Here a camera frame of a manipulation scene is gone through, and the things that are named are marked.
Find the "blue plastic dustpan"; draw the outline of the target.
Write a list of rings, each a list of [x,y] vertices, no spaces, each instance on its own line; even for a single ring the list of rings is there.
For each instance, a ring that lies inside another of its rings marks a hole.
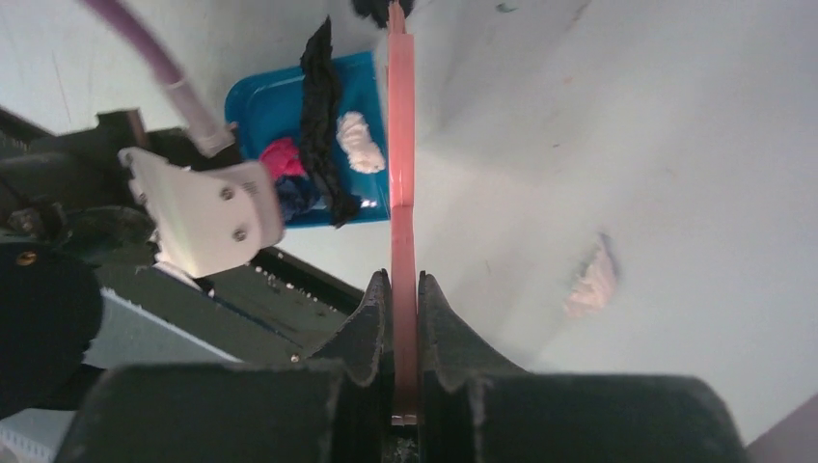
[[[328,227],[341,217],[349,225],[391,217],[388,172],[354,170],[339,144],[339,124],[346,115],[361,117],[377,151],[388,153],[371,51],[253,74],[227,93],[224,116],[236,124],[245,157],[258,159],[271,144],[288,138],[307,160],[308,179],[319,199],[311,210],[288,220],[291,229]]]

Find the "white paper scrap near edge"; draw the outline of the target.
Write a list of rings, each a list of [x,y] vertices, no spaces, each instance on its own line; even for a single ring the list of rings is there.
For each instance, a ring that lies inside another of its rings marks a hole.
[[[597,235],[596,244],[564,301],[569,316],[597,313],[612,301],[618,288],[618,268],[610,238]]]

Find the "dark blue paper scrap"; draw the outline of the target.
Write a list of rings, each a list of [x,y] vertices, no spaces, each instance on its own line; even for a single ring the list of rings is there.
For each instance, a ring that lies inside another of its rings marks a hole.
[[[291,228],[327,226],[326,204],[307,177],[283,176],[275,181],[285,224]]]

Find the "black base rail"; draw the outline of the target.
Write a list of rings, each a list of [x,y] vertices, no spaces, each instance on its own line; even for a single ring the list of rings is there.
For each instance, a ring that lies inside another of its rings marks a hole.
[[[148,265],[97,267],[105,313],[89,359],[127,363],[248,361],[292,365],[357,307],[362,292],[275,248],[218,273],[205,293]]]

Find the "long black paper scrap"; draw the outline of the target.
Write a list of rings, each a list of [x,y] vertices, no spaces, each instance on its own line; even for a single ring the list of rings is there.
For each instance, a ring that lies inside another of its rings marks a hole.
[[[343,187],[333,155],[342,88],[332,52],[332,19],[326,17],[300,57],[304,78],[298,148],[302,165],[329,210],[329,223],[337,229],[356,217],[360,202]]]

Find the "pink hand brush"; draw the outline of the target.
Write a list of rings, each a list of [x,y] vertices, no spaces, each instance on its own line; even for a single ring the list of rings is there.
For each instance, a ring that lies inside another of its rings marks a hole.
[[[418,292],[414,239],[415,41],[404,9],[388,9],[387,148],[391,211],[391,287],[395,391],[392,422],[419,422]]]

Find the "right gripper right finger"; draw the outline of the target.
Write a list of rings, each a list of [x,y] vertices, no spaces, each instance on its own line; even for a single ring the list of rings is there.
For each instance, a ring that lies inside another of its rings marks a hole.
[[[533,373],[419,280],[424,462],[745,462],[721,398],[691,376]]]

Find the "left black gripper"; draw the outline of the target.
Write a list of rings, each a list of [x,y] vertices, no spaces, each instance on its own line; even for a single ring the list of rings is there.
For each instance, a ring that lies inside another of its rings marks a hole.
[[[240,163],[240,149],[202,156],[180,128],[146,130],[137,109],[96,119],[92,128],[58,135],[2,111],[1,230],[93,266],[152,265],[156,226],[132,196],[120,151],[141,148],[208,171]]]

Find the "magenta paper scrap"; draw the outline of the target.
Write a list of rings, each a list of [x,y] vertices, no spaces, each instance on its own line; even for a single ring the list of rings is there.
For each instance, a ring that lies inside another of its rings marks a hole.
[[[299,156],[299,149],[291,137],[273,141],[260,154],[259,162],[272,179],[305,177],[307,175]]]

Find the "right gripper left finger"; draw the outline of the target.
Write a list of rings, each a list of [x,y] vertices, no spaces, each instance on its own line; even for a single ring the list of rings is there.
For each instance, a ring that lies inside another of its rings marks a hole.
[[[105,373],[59,462],[379,462],[391,288],[375,272],[358,309],[309,359],[136,365]]]

